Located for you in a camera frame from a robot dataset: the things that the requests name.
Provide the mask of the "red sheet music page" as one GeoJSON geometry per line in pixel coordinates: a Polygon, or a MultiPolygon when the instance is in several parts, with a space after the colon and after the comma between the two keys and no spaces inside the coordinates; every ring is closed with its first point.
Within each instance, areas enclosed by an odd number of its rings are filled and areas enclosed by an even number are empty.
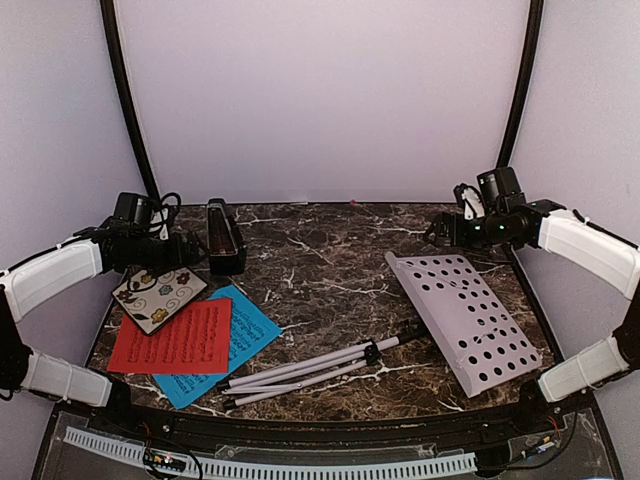
{"type": "Polygon", "coordinates": [[[107,370],[152,375],[213,375],[229,371],[232,301],[194,302],[146,335],[124,317],[107,370]]]}

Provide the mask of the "white perforated music stand desk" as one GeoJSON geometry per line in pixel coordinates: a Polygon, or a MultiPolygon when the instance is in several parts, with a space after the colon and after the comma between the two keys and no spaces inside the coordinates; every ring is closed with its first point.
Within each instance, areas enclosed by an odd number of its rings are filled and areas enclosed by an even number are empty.
{"type": "Polygon", "coordinates": [[[463,256],[385,260],[469,398],[539,369],[542,354],[463,256]]]}

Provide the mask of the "white folding tripod stand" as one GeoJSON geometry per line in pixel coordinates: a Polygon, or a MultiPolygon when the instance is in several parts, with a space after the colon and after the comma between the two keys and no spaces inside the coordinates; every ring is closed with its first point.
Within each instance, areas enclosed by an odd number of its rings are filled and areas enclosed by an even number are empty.
{"type": "Polygon", "coordinates": [[[408,324],[395,336],[380,341],[369,339],[305,361],[224,380],[217,385],[217,389],[228,396],[223,401],[223,408],[226,411],[235,410],[376,365],[384,351],[423,338],[427,334],[424,324],[408,324]]]}

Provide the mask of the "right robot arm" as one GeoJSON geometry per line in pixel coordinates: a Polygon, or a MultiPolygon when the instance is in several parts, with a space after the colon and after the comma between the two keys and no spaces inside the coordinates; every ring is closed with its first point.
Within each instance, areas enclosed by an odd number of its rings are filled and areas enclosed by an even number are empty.
{"type": "Polygon", "coordinates": [[[458,213],[439,213],[424,233],[438,247],[479,250],[508,244],[562,257],[618,290],[630,304],[622,323],[603,340],[544,372],[533,394],[516,405],[510,424],[534,432],[549,405],[639,368],[639,247],[548,199],[529,202],[511,167],[481,173],[476,186],[454,189],[458,213]]]}

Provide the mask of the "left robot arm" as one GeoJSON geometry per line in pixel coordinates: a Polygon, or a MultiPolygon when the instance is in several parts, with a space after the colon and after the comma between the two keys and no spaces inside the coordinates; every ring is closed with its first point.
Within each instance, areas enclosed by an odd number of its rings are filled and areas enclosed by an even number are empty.
{"type": "Polygon", "coordinates": [[[198,235],[171,230],[180,208],[165,198],[122,192],[113,214],[100,226],[80,230],[2,271],[2,400],[27,390],[102,408],[103,421],[120,436],[140,429],[140,412],[120,398],[126,388],[104,374],[29,347],[17,325],[46,301],[101,274],[139,267],[161,276],[199,263],[206,247],[198,235]]]}

